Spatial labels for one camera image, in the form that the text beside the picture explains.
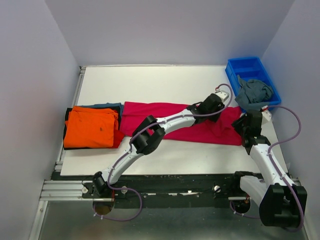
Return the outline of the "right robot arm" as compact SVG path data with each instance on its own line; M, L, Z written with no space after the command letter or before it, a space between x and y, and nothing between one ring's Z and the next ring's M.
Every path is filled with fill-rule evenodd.
M247 193L259 207L259 218L265 226L295 232L303 227L308 194L303 186L295 184L276 159L273 147L280 143L270 143L262 135L262 125L271 118L269 106L264 106L248 110L232 123L262 179L246 174L230 183L230 191L236 196Z

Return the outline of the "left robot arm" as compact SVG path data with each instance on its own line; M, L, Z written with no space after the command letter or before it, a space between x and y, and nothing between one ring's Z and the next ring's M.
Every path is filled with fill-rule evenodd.
M228 98L229 94L221 90L210 94L199 104L187 106L179 113L161 118L147 116L133 132L123 154L106 169L93 175L93 191L101 198L107 197L111 185L119 180L125 170L139 158L153 153L165 135L209 119L217 120L226 107L225 101Z

